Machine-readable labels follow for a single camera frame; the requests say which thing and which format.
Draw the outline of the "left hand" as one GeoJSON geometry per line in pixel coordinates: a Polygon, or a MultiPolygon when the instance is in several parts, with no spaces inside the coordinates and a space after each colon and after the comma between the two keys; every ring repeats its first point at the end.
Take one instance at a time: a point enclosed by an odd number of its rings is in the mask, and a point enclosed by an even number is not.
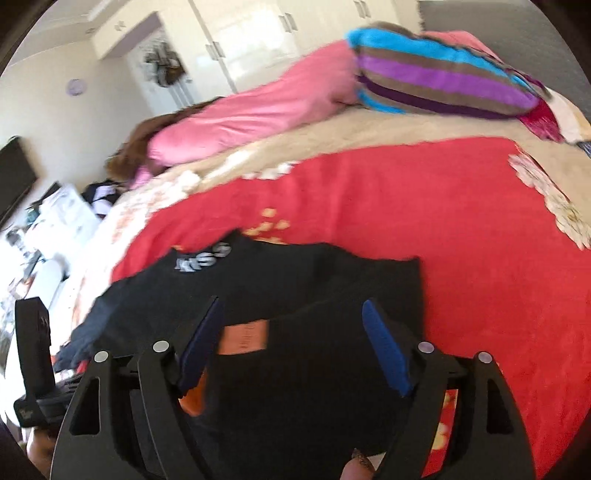
{"type": "Polygon", "coordinates": [[[57,436],[55,429],[35,427],[27,441],[27,457],[46,479],[50,478],[57,436]]]}

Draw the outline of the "right hand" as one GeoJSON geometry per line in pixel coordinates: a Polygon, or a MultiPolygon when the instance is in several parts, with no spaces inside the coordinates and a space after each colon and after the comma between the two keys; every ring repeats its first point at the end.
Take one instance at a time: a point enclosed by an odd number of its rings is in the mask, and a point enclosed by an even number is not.
{"type": "Polygon", "coordinates": [[[359,449],[353,450],[352,458],[342,469],[341,480],[372,480],[375,468],[359,449]]]}

